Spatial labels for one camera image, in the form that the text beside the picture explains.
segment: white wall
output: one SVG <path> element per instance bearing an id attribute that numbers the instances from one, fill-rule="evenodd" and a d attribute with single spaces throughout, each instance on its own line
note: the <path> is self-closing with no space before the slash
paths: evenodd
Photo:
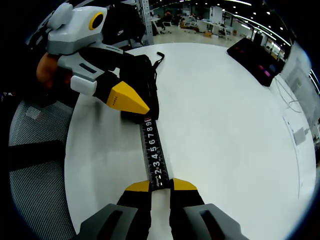
<path id="1" fill-rule="evenodd" d="M 238 37 L 241 37 L 241 35 L 245 35 L 247 38 L 251 38 L 252 30 L 241 26 L 241 24 L 242 23 L 240 23 L 236 19 L 233 20 L 232 27 L 234 30 L 236 30 L 236 35 Z"/>

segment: table surface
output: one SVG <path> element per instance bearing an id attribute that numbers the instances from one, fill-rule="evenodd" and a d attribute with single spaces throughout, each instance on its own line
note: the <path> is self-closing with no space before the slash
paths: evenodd
<path id="1" fill-rule="evenodd" d="M 157 126 L 170 177 L 197 186 L 203 201 L 239 222 L 247 238 L 282 240 L 301 219 L 315 186 L 311 134 L 295 146 L 291 133 L 308 123 L 303 113 L 286 109 L 274 82 L 260 85 L 226 50 L 166 43 L 129 52 L 152 62 L 157 52 L 165 54 L 157 69 Z M 80 94 L 65 157 L 76 232 L 85 219 L 116 204 L 127 186 L 145 180 L 139 126 Z M 148 239 L 172 239 L 169 197 L 168 189 L 152 193 Z"/>

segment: tape measure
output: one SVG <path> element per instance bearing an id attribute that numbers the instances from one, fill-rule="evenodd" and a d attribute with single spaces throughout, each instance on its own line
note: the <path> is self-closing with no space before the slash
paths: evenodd
<path id="1" fill-rule="evenodd" d="M 145 167 L 151 183 L 151 191 L 170 188 L 170 179 L 161 147 L 156 121 L 145 118 L 140 124 Z"/>

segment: ceiling light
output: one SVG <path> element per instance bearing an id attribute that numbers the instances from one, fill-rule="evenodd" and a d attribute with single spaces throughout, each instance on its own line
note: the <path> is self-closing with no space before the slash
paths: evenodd
<path id="1" fill-rule="evenodd" d="M 274 35 L 276 35 L 278 38 L 280 38 L 280 39 L 281 39 L 282 41 L 284 41 L 286 44 L 288 44 L 289 46 L 291 46 L 291 44 L 290 44 L 289 42 L 287 42 L 286 40 L 284 40 L 283 37 L 279 36 L 279 35 L 276 34 L 274 31 L 271 31 L 270 29 L 268 29 L 267 27 L 261 25 L 260 23 L 258 23 L 258 22 L 256 22 L 256 21 L 253 21 L 253 20 L 250 20 L 250 19 L 248 19 L 248 18 L 246 18 L 246 17 L 244 17 L 244 16 L 239 16 L 239 15 L 234 15 L 234 16 L 237 17 L 237 18 L 241 18 L 241 19 L 248 20 L 248 21 L 250 21 L 250 22 L 252 22 L 252 23 L 254 23 L 254 24 L 259 25 L 260 27 L 268 30 L 269 32 L 272 32 Z"/>
<path id="2" fill-rule="evenodd" d="M 226 0 L 226 1 L 230 1 L 230 2 L 235 2 L 235 3 L 239 3 L 239 4 L 245 4 L 245 5 L 252 6 L 251 3 L 248 3 L 248 2 L 245 2 L 245 1 L 238 1 L 238 0 Z"/>

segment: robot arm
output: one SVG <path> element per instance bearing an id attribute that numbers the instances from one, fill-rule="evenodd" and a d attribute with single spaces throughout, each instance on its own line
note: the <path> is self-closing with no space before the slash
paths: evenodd
<path id="1" fill-rule="evenodd" d="M 137 92 L 110 72 L 120 67 L 127 53 L 101 43 L 106 15 L 104 7 L 73 9 L 69 3 L 61 4 L 48 21 L 52 31 L 47 51 L 60 55 L 58 66 L 72 71 L 73 90 L 95 96 L 120 111 L 146 114 L 150 108 Z"/>

